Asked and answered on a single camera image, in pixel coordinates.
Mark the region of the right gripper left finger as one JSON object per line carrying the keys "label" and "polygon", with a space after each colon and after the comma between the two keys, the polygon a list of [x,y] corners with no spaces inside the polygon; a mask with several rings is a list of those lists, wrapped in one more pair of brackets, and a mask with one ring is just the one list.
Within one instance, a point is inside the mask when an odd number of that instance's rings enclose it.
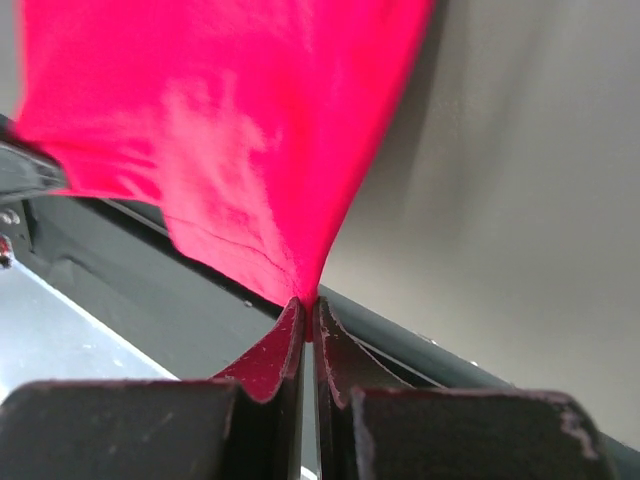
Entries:
{"label": "right gripper left finger", "polygon": [[305,309],[205,380],[36,381],[1,406],[5,479],[297,479]]}

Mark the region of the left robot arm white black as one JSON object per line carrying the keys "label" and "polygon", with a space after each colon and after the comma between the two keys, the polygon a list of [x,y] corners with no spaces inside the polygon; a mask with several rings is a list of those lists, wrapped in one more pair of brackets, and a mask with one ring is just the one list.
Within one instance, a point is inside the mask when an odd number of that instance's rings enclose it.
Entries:
{"label": "left robot arm white black", "polygon": [[20,138],[11,120],[1,115],[1,202],[51,194],[69,187],[59,162]]}

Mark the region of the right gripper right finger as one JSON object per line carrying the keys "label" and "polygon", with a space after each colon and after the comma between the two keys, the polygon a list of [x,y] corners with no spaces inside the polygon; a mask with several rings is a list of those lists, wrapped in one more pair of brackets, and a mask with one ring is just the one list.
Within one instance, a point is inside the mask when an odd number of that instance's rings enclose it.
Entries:
{"label": "right gripper right finger", "polygon": [[312,314],[323,479],[614,479],[594,422],[571,396],[415,388],[344,329]]}

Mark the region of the crimson red t shirt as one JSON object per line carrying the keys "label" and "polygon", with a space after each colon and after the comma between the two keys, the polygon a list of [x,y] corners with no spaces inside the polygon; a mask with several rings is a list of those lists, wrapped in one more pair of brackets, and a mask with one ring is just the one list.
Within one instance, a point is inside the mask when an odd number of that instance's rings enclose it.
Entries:
{"label": "crimson red t shirt", "polygon": [[430,1],[22,1],[14,127],[73,196],[162,211],[265,299],[311,303]]}

